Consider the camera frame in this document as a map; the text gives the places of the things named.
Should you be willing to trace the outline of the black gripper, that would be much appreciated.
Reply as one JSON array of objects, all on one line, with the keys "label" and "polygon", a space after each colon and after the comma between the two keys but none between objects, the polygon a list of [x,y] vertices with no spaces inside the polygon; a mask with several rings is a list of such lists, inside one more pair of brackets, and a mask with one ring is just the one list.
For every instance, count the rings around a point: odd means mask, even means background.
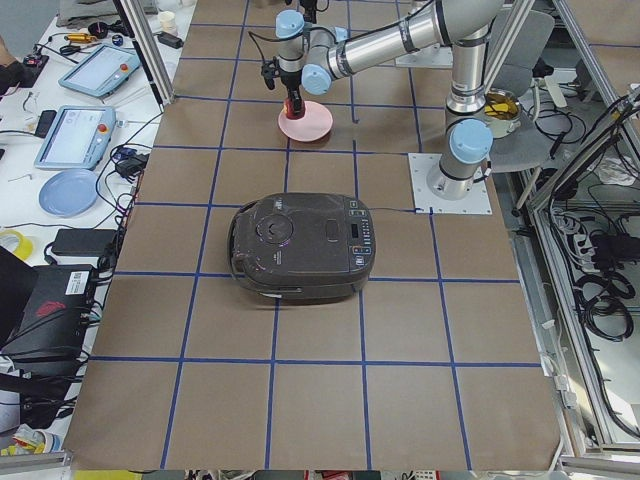
[{"label": "black gripper", "polygon": [[303,116],[305,114],[305,102],[300,93],[302,83],[302,71],[280,71],[280,79],[287,90],[287,98],[284,101],[283,114],[286,118]]}]

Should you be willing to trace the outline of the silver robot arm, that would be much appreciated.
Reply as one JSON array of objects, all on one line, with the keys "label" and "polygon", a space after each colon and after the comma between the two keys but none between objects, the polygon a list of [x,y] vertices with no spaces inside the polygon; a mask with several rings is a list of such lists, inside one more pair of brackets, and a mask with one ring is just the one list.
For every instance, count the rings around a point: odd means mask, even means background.
[{"label": "silver robot arm", "polygon": [[291,139],[286,189],[354,195],[370,206],[410,209],[407,154],[443,147],[441,102],[451,79],[443,69],[392,63],[342,79],[304,100],[326,107],[333,123],[310,141]]}]

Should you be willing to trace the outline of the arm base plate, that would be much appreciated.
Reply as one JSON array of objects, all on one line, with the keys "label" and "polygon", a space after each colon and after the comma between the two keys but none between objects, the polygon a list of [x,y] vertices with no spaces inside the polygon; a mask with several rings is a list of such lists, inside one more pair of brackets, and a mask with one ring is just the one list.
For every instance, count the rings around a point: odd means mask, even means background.
[{"label": "arm base plate", "polygon": [[440,169],[441,154],[409,153],[414,209],[420,214],[491,215],[480,166],[467,180],[453,180]]}]

